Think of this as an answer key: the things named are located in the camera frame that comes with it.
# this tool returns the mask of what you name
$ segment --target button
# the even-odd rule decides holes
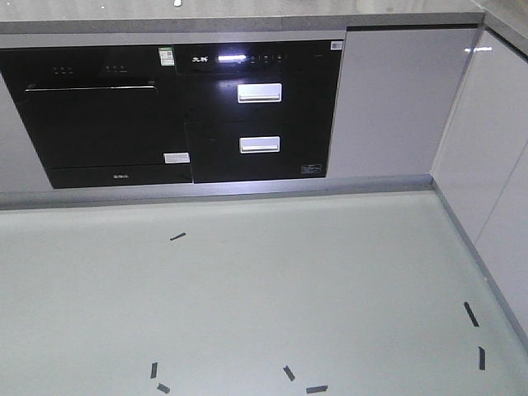
[[[249,63],[250,64],[257,64],[260,60],[260,56],[258,55],[249,55]]]

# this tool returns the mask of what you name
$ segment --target brand logo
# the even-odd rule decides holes
[[[209,56],[195,56],[192,58],[193,62],[209,62]]]

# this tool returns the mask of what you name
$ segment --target tape strip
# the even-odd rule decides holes
[[[313,388],[306,388],[307,394],[318,394],[319,392],[326,392],[328,385],[314,386]]]

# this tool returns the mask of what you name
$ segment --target glossy cabinet panel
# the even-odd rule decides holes
[[[328,176],[429,173],[475,35],[349,31]]]
[[[525,332],[528,330],[526,241],[528,241],[528,150],[525,149],[477,241],[477,249],[481,257]]]
[[[489,33],[478,47],[432,170],[473,243],[528,139],[528,64]]]
[[[51,185],[0,76],[0,192],[51,191]]]

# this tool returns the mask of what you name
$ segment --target white label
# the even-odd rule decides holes
[[[342,40],[336,40],[336,41],[332,41],[330,43],[330,50],[332,50],[332,51],[341,51],[342,49],[343,49]]]
[[[165,153],[165,163],[189,163],[189,153]]]
[[[172,47],[160,47],[158,48],[159,60],[162,66],[174,66],[174,53]]]

